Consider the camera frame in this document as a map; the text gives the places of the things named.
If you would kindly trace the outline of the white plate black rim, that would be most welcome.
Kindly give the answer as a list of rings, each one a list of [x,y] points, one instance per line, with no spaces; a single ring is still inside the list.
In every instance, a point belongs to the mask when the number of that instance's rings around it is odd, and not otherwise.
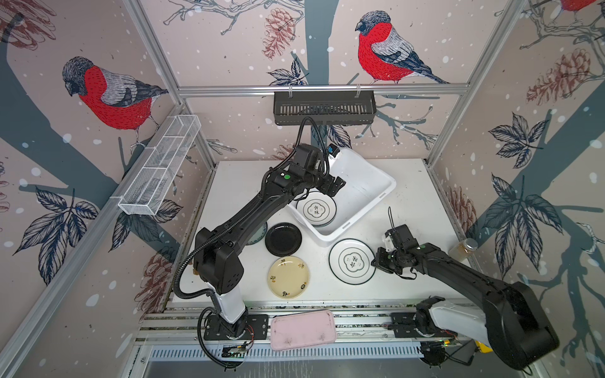
[[[317,190],[310,191],[306,198],[297,201],[295,208],[316,228],[329,225],[337,215],[334,198]]]
[[[372,265],[375,253],[358,239],[342,239],[329,252],[329,268],[341,282],[362,285],[370,281],[376,268]]]

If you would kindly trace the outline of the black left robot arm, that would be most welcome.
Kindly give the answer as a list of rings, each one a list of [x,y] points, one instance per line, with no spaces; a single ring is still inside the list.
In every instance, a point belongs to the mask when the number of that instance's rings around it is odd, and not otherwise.
[[[192,265],[209,286],[203,294],[212,298],[224,324],[243,326],[247,316],[238,288],[244,276],[239,255],[246,244],[274,214],[311,190],[336,196],[346,181],[329,173],[329,159],[339,153],[340,148],[333,144],[325,150],[300,144],[265,173],[260,191],[243,209],[214,230],[198,232]]]

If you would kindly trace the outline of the blue floral green plate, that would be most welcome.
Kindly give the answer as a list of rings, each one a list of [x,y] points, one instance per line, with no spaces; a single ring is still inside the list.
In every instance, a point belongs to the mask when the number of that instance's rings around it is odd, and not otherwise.
[[[265,237],[268,232],[268,224],[265,222],[249,239],[247,246],[255,245],[259,243]]]

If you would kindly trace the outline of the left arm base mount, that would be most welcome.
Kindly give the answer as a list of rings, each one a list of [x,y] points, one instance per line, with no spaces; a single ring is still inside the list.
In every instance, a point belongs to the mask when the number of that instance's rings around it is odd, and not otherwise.
[[[240,319],[230,324],[212,308],[204,316],[201,330],[205,341],[266,340],[269,317],[266,314],[249,314],[245,310]]]

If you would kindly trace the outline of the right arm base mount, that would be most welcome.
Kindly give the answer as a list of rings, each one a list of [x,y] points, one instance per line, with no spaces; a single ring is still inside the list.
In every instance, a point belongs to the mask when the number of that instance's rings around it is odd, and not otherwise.
[[[392,313],[391,324],[387,326],[395,334],[395,338],[456,338],[456,332],[440,329],[431,318],[430,310],[436,305],[444,302],[443,297],[429,297],[419,302],[414,313]]]

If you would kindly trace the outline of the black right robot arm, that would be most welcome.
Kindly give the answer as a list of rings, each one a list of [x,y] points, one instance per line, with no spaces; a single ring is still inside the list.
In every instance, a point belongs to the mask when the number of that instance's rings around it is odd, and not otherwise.
[[[559,337],[529,286],[488,277],[431,243],[420,244],[406,225],[386,231],[383,241],[372,262],[377,269],[397,276],[410,269],[433,277],[473,304],[465,308],[441,297],[425,300],[417,306],[419,332],[466,335],[516,370],[559,348]]]

